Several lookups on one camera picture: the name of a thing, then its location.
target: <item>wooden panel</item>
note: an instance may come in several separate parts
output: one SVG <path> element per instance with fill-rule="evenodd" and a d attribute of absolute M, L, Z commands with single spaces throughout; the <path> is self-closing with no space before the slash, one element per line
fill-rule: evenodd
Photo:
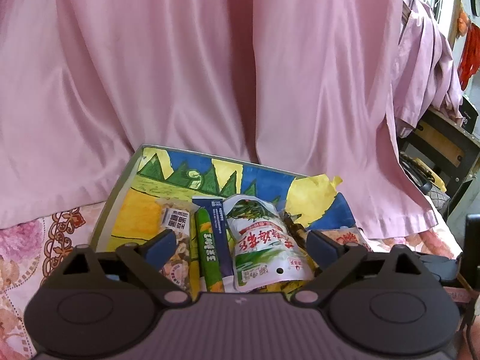
<path fill-rule="evenodd" d="M 451 142 L 441 132 L 435 130 L 435 128 L 421 120 L 418 122 L 418 126 L 416 130 L 414 130 L 414 133 L 431 145 L 453 165 L 456 167 L 460 165 L 458 156 L 463 158 L 465 156 L 464 151 Z"/>

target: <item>green snack package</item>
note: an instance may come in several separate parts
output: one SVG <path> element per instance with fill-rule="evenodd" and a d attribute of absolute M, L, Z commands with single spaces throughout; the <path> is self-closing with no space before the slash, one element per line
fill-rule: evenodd
<path fill-rule="evenodd" d="M 218 263 L 215 240 L 213 236 L 210 216 L 205 208 L 200 208 L 196 214 L 198 235 L 198 251 L 200 254 L 200 268 L 205 278 L 208 292 L 225 292 L 223 287 L 222 273 Z"/>

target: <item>red fabric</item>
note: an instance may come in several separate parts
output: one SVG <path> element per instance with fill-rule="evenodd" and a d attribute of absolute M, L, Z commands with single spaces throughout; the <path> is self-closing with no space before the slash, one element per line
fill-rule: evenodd
<path fill-rule="evenodd" d="M 480 28 L 472 23 L 466 35 L 462 60 L 458 67 L 460 85 L 464 91 L 469 84 L 469 79 L 480 68 Z"/>

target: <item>white snack bag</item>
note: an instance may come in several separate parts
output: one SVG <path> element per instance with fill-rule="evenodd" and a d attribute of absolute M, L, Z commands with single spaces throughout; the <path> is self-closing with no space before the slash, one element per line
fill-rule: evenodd
<path fill-rule="evenodd" d="M 224 201 L 223 208 L 236 240 L 233 265 L 237 291 L 314 278 L 273 204 L 254 196 L 234 195 Z"/>

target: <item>black electronic device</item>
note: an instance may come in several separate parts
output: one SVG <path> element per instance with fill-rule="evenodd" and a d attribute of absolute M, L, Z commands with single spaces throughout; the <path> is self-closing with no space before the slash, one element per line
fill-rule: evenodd
<path fill-rule="evenodd" d="M 25 326 L 37 360 L 456 358 L 458 309 L 416 254 L 343 248 L 289 303 L 280 293 L 192 302 L 156 268 L 175 250 L 169 231 L 111 253 L 77 246 L 27 305 Z"/>

